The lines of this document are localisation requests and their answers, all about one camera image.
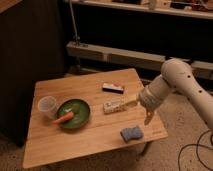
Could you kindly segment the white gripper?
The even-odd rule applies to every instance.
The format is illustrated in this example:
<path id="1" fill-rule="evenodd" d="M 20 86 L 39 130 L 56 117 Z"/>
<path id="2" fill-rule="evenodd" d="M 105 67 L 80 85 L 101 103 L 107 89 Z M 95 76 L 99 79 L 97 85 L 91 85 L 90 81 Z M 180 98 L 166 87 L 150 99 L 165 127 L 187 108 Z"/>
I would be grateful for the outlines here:
<path id="1" fill-rule="evenodd" d="M 123 103 L 123 108 L 128 109 L 135 107 L 138 105 L 139 100 L 140 104 L 147 109 L 144 125 L 148 125 L 155 114 L 154 111 L 163 103 L 170 93 L 171 87 L 164 78 L 159 75 L 140 91 L 138 97 L 131 96 L 126 98 Z"/>

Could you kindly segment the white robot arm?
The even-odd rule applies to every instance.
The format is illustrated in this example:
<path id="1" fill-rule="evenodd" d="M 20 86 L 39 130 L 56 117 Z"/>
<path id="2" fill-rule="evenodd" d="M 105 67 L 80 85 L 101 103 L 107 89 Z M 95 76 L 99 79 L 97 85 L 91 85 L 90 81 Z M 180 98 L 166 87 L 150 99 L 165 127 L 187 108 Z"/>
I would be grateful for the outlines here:
<path id="1" fill-rule="evenodd" d="M 125 104 L 139 102 L 148 112 L 154 112 L 172 91 L 184 95 L 213 132 L 213 97 L 198 84 L 191 66 L 179 59 L 165 61 L 161 74 Z"/>

